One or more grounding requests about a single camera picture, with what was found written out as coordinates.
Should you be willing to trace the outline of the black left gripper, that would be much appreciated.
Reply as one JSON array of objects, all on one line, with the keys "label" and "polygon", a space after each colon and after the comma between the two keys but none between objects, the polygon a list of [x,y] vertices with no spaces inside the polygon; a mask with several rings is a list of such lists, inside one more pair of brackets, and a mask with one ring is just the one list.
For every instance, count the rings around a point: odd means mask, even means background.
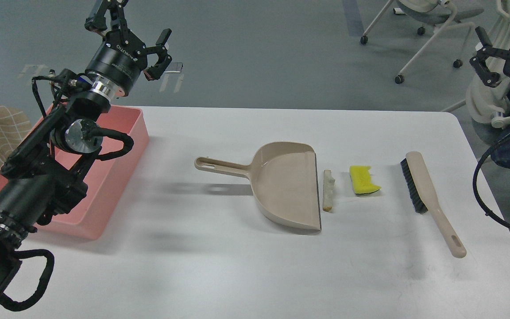
[{"label": "black left gripper", "polygon": [[[85,29],[91,32],[107,30],[106,12],[118,13],[128,0],[96,0],[85,20]],[[119,88],[133,88],[141,73],[148,81],[159,80],[172,63],[166,43],[172,34],[170,28],[164,29],[154,47],[147,47],[133,32],[123,39],[122,32],[109,31],[101,46],[85,69],[85,75],[97,80],[100,75],[112,81]],[[156,54],[157,62],[148,66],[147,56]]]}]

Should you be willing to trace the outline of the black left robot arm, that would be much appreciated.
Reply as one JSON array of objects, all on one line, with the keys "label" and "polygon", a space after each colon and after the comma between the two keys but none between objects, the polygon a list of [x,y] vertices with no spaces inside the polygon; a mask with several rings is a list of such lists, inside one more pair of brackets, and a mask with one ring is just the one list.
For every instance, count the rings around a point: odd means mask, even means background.
[{"label": "black left robot arm", "polygon": [[84,182],[96,161],[131,152],[127,134],[98,125],[115,97],[128,96],[141,74],[162,77],[172,63],[166,43],[172,30],[162,30],[148,47],[128,27],[125,0],[98,0],[85,21],[102,42],[83,73],[63,69],[37,75],[32,91],[42,119],[8,156],[0,190],[0,305],[24,311],[44,295],[54,270],[47,249],[20,250],[37,226],[68,214],[86,197]]}]

